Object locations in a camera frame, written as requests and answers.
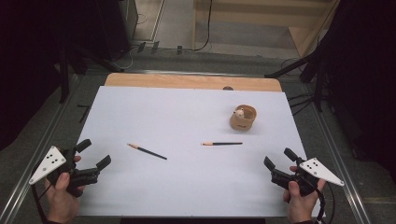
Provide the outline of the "black curtain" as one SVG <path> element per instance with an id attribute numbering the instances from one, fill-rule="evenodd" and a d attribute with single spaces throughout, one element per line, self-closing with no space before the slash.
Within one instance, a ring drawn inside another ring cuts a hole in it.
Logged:
<path id="1" fill-rule="evenodd" d="M 340 0 L 317 52 L 357 157 L 396 183 L 396 0 Z"/>
<path id="2" fill-rule="evenodd" d="M 111 62 L 95 48 L 97 19 L 95 0 L 0 0 L 0 150 L 61 89 L 61 43 Z"/>

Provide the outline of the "black cabinet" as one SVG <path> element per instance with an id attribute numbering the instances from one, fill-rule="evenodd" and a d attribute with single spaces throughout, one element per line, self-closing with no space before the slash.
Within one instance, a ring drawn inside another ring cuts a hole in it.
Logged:
<path id="1" fill-rule="evenodd" d="M 95 0 L 98 28 L 94 36 L 100 55 L 114 61 L 132 45 L 138 21 L 135 0 Z"/>

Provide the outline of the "black metal stand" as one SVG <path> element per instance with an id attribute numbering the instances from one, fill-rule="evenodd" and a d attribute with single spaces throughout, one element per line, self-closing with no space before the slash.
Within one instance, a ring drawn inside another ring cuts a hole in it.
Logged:
<path id="1" fill-rule="evenodd" d="M 60 77 L 61 77 L 61 98 L 60 103 L 64 103 L 67 99 L 70 88 L 69 88 L 69 74 L 68 65 L 71 65 L 75 70 L 83 72 L 85 70 L 85 64 L 81 57 L 84 56 L 93 60 L 95 63 L 101 65 L 106 70 L 119 73 L 123 72 L 123 69 L 117 68 L 115 65 L 111 65 L 93 52 L 84 49 L 82 46 L 77 44 L 65 44 L 59 45 L 59 65 L 60 65 Z"/>
<path id="2" fill-rule="evenodd" d="M 325 81 L 325 75 L 327 72 L 327 62 L 323 59 L 323 56 L 320 53 L 312 52 L 309 55 L 297 60 L 295 63 L 292 63 L 280 70 L 267 74 L 265 78 L 279 78 L 286 75 L 288 72 L 300 68 L 304 65 L 304 70 L 300 74 L 300 81 L 302 83 L 308 83 L 313 78 L 316 79 L 315 91 L 313 96 L 313 103 L 318 110 L 318 112 L 322 111 L 321 101 L 322 101 L 322 90 Z"/>

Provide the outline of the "person's right hand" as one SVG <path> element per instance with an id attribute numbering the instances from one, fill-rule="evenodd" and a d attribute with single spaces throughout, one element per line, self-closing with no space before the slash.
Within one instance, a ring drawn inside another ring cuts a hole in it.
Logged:
<path id="1" fill-rule="evenodd" d="M 290 181 L 288 189 L 285 189 L 283 193 L 283 201 L 288 204 L 287 218 L 289 223 L 314 224 L 312 212 L 317 200 L 318 194 L 316 192 L 302 197 L 299 184 L 295 181 Z"/>

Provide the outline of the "light wooden shelf unit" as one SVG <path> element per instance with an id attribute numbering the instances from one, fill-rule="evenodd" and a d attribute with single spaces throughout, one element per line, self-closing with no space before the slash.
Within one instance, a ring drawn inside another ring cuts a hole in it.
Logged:
<path id="1" fill-rule="evenodd" d="M 332 22 L 341 0 L 192 0 L 192 45 L 197 23 L 214 22 L 288 28 L 301 57 L 314 47 L 323 29 Z"/>

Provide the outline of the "wooden table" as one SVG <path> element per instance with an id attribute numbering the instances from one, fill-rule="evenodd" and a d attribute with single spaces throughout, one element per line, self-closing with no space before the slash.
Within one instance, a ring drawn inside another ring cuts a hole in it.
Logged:
<path id="1" fill-rule="evenodd" d="M 282 92 L 278 80 L 273 78 L 193 76 L 176 74 L 127 74 L 112 73 L 105 82 L 112 87 L 148 87 L 171 89 L 223 90 Z"/>

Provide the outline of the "tan pen holder with bear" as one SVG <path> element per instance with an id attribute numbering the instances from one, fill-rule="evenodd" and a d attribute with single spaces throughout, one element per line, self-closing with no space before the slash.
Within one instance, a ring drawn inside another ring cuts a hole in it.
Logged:
<path id="1" fill-rule="evenodd" d="M 257 111 L 251 105 L 238 105 L 230 117 L 230 125 L 234 130 L 247 132 L 257 118 Z"/>

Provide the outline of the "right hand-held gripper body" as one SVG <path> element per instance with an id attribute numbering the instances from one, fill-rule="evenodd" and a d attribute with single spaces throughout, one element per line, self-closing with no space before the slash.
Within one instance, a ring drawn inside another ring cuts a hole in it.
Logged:
<path id="1" fill-rule="evenodd" d="M 345 182 L 330 171 L 317 158 L 308 161 L 302 158 L 292 159 L 296 162 L 297 171 L 294 175 L 284 173 L 276 169 L 270 162 L 271 181 L 283 189 L 289 188 L 289 182 L 295 181 L 299 185 L 300 195 L 306 196 L 318 188 L 318 181 L 323 179 L 327 182 L 343 187 Z"/>

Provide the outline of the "person's left hand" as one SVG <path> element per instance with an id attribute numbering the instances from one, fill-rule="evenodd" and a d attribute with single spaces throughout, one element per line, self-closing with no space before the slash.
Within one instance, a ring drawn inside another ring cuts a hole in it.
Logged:
<path id="1" fill-rule="evenodd" d="M 61 173 L 55 186 L 45 180 L 49 203 L 46 224 L 71 224 L 78 214 L 79 200 L 67 191 L 69 183 L 69 173 Z"/>

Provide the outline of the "metal floor rail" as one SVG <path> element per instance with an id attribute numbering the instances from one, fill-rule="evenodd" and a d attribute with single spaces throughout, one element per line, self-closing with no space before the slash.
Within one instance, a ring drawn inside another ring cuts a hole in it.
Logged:
<path id="1" fill-rule="evenodd" d="M 348 171 L 346 163 L 343 161 L 342 155 L 339 151 L 339 147 L 335 139 L 333 138 L 332 131 L 325 118 L 324 108 L 318 109 L 316 104 L 312 104 L 311 107 L 315 113 L 315 118 L 318 123 L 320 132 L 324 137 L 324 141 L 327 148 L 327 154 L 332 161 L 332 167 L 335 172 L 345 181 L 343 186 L 343 192 L 346 196 L 346 200 L 353 213 L 354 219 L 357 224 L 372 224 L 372 220 L 367 213 L 363 200 L 358 192 L 357 186 L 355 185 L 351 173 Z"/>
<path id="2" fill-rule="evenodd" d="M 40 221 L 28 178 L 50 146 L 67 148 L 77 142 L 79 124 L 67 118 L 80 83 L 81 77 L 73 75 L 71 91 L 63 103 L 61 91 L 54 91 L 16 140 L 0 151 L 0 224 Z"/>

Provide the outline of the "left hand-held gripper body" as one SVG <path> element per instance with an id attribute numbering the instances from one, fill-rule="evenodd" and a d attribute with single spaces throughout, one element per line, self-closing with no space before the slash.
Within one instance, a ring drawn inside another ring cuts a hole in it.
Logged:
<path id="1" fill-rule="evenodd" d="M 52 146 L 44 159 L 38 164 L 33 172 L 29 184 L 33 186 L 36 182 L 46 177 L 55 186 L 60 174 L 69 173 L 70 180 L 66 191 L 74 197 L 80 197 L 83 192 L 79 187 L 95 184 L 100 174 L 100 168 L 79 170 L 75 162 L 77 152 L 82 152 L 85 147 L 73 147 L 72 149 L 60 149 Z"/>

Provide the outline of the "black floor tape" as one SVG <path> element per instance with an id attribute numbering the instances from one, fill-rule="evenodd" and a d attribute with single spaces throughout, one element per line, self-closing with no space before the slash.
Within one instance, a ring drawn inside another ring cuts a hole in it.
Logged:
<path id="1" fill-rule="evenodd" d="M 84 112 L 79 120 L 79 123 L 82 123 L 84 121 L 84 119 L 88 116 L 88 113 L 90 112 L 92 106 L 91 105 L 77 105 L 77 107 L 84 109 Z"/>

